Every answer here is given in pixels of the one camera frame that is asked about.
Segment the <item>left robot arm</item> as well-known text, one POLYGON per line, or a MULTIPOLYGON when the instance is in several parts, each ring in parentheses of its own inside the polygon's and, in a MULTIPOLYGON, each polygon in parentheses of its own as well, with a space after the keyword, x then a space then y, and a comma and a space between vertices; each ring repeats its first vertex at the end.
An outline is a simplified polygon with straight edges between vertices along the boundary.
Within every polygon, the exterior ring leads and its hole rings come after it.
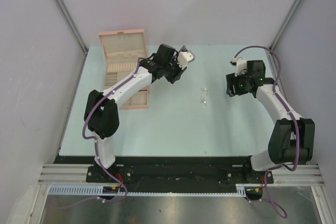
POLYGON ((136 68, 120 82, 102 92, 92 90, 88 95, 84 114, 82 137, 94 141, 95 161, 100 165, 98 176, 105 182, 115 178, 115 155, 112 136, 117 131, 119 108, 133 95, 164 77, 173 84, 180 80, 187 65, 195 60, 194 54, 183 46, 179 51, 161 44, 148 58, 138 58, 136 68))

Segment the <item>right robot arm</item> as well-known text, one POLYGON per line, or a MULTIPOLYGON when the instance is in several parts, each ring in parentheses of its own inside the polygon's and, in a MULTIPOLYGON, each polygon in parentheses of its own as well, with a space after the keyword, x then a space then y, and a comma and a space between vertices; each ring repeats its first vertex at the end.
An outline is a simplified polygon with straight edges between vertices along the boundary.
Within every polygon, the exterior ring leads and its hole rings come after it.
POLYGON ((284 167, 296 170, 299 164, 312 160, 315 123, 297 113, 280 93, 275 79, 266 76, 262 60, 234 58, 234 73, 226 76, 230 97, 252 94, 266 109, 274 123, 265 151, 250 157, 250 165, 242 169, 243 179, 254 183, 261 171, 284 167))

